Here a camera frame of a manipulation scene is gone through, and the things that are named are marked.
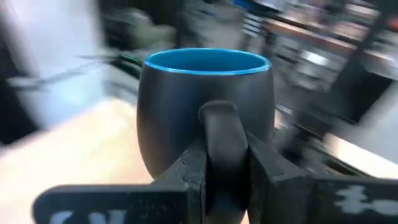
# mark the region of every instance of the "mug handle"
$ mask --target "mug handle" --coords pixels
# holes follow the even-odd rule
[[[230,101],[210,101],[200,108],[199,120],[208,155],[206,222],[241,223],[250,181],[245,175],[249,173],[248,140],[238,111]]]

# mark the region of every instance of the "black mug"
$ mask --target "black mug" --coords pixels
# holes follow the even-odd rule
[[[231,185],[228,178],[237,180],[243,174],[234,167],[245,166],[245,133],[270,144],[273,130],[274,83],[271,63],[264,57],[238,50],[177,49],[146,58],[139,84],[137,131],[142,158],[153,178],[165,172],[194,140],[203,138],[210,166],[216,160],[211,185]],[[242,194],[245,188],[235,187],[229,194]],[[236,217],[228,217],[228,222],[221,206],[214,214],[218,218],[212,220],[240,222],[244,206],[238,205],[240,212],[234,212]]]

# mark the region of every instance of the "table surface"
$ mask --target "table surface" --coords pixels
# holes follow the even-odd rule
[[[276,116],[275,124],[280,121]],[[375,154],[335,136],[326,142],[345,162],[376,177],[398,177],[398,166]],[[9,146],[0,155],[0,169],[0,217],[7,224],[34,223],[33,201],[56,185],[152,181],[138,146],[135,107],[115,99]]]

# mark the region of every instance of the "floor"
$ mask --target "floor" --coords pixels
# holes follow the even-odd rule
[[[76,2],[81,4],[79,10],[72,7],[77,0],[69,0],[61,5],[49,1],[40,1],[40,4],[31,0],[6,1],[7,16],[14,22],[10,26],[14,29],[14,35],[18,36],[16,42],[24,47],[17,51],[24,53],[24,63],[35,74],[27,80],[11,80],[13,85],[31,85],[37,80],[50,80],[65,72],[73,74],[70,78],[49,82],[39,90],[19,93],[32,116],[43,127],[52,128],[88,110],[109,94],[136,103],[134,92],[137,90],[137,80],[101,61],[89,62],[81,58],[82,55],[99,54],[103,48],[98,23],[93,17],[87,16],[95,14],[88,7],[93,1]],[[33,9],[47,9],[50,6],[62,13],[57,15],[52,10],[32,13]],[[235,49],[241,38],[241,25],[238,22],[241,15],[239,11],[227,7],[217,10],[223,11],[222,17],[203,23],[208,47]],[[52,33],[51,39],[44,38],[47,37],[43,35],[44,32]],[[252,45],[255,52],[259,40]],[[280,75],[274,73],[274,76],[275,85],[281,87],[283,82]],[[118,88],[109,83],[123,84],[127,88]],[[398,163],[398,143],[395,141],[398,134],[398,86],[391,87],[360,126],[352,128],[342,124],[341,129],[341,137]]]

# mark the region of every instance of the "mug rim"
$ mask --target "mug rim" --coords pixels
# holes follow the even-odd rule
[[[156,65],[152,63],[150,60],[156,56],[169,54],[172,52],[181,52],[181,51],[219,51],[219,52],[231,52],[231,53],[239,53],[239,54],[246,54],[250,55],[251,57],[256,57],[263,61],[263,65],[255,68],[245,69],[245,70],[233,70],[233,71],[196,71],[196,70],[184,70],[184,69],[177,69],[177,68],[168,68],[161,65]],[[250,52],[244,52],[242,50],[230,50],[230,49],[211,49],[211,48],[186,48],[186,49],[172,49],[172,50],[163,50],[157,53],[154,53],[148,56],[144,60],[144,64],[148,67],[152,67],[154,69],[162,70],[165,72],[173,72],[173,73],[187,73],[192,75],[248,75],[258,72],[263,72],[268,70],[271,67],[271,62],[263,56],[256,55]]]

